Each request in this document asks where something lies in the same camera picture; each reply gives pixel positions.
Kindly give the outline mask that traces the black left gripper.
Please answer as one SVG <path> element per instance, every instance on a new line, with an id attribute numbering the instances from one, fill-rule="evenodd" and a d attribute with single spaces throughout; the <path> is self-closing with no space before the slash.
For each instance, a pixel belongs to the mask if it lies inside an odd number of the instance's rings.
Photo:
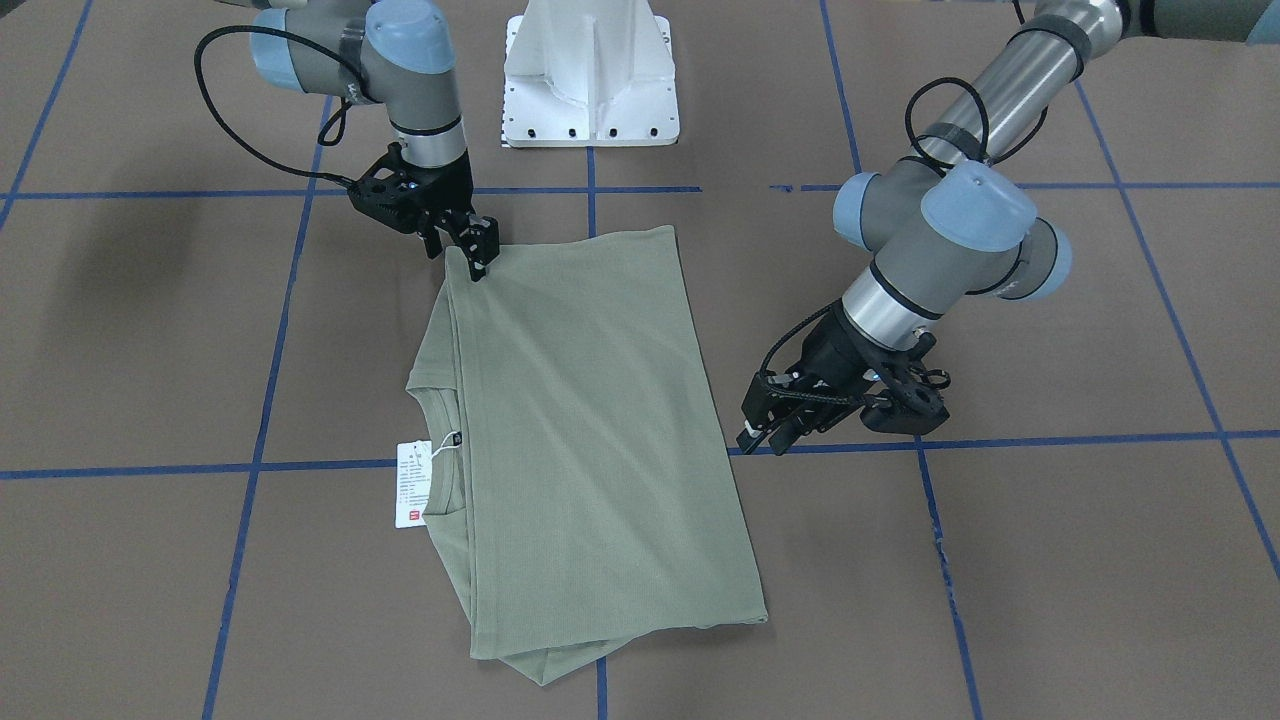
<path id="1" fill-rule="evenodd" d="M 941 395 L 950 375 L 923 364 L 934 345 L 931 332 L 914 331 L 905 350 L 882 348 L 855 328 L 840 301 L 828 304 L 763 357 L 741 405 L 739 450 L 764 446 L 782 456 L 854 413 L 873 432 L 929 434 L 950 418 Z"/>

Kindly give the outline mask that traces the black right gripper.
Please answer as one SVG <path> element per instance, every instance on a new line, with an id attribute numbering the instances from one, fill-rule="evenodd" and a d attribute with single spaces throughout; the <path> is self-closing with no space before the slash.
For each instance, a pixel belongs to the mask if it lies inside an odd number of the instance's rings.
<path id="1" fill-rule="evenodd" d="M 404 146 L 388 151 L 348 183 L 353 208 L 402 234 L 416 234 L 428 258 L 444 252 L 445 232 L 468 261 L 472 282 L 485 277 L 499 255 L 499 223 L 474 210 L 474 177 L 468 152 L 444 167 L 416 167 L 403 158 Z"/>

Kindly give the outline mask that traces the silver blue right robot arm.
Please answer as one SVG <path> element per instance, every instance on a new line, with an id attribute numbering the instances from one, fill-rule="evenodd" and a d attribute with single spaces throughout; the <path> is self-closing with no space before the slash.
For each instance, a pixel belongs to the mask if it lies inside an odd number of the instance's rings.
<path id="1" fill-rule="evenodd" d="M 448 234 L 474 281 L 500 251 L 494 218 L 476 214 L 474 174 L 454 77 L 456 54 L 443 10 L 431 1 L 256 1 L 248 26 L 209 32 L 195 50 L 206 104 L 204 54 L 218 38 L 248 35 L 259 74 L 269 83 L 338 100 L 317 135 L 338 145 L 352 108 L 381 105 L 394 137 L 360 177 L 321 173 L 352 206 L 402 234 L 416 234 L 429 258 Z"/>

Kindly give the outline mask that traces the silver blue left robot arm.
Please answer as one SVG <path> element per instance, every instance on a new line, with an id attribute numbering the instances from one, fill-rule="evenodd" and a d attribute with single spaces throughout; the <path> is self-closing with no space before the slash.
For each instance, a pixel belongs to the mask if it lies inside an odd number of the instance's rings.
<path id="1" fill-rule="evenodd" d="M 1275 1 L 1038 1 L 974 82 L 924 129 L 904 113 L 910 152 L 840 188 L 833 227 L 870 254 L 840 299 L 797 324 L 799 360 L 763 363 L 742 401 L 741 452 L 859 415 L 873 432 L 925 436 L 948 419 L 946 372 L 929 370 L 933 325 L 960 299 L 1027 301 L 1073 265 L 1066 234 L 998 172 L 1042 127 L 1053 97 L 1124 38 L 1277 42 Z"/>

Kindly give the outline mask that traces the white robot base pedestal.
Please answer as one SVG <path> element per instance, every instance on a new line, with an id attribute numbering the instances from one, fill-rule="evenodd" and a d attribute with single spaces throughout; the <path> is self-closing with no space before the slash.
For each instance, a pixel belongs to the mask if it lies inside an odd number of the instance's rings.
<path id="1" fill-rule="evenodd" d="M 530 1 L 506 23 L 502 143 L 646 147 L 678 141 L 669 20 L 648 1 Z"/>

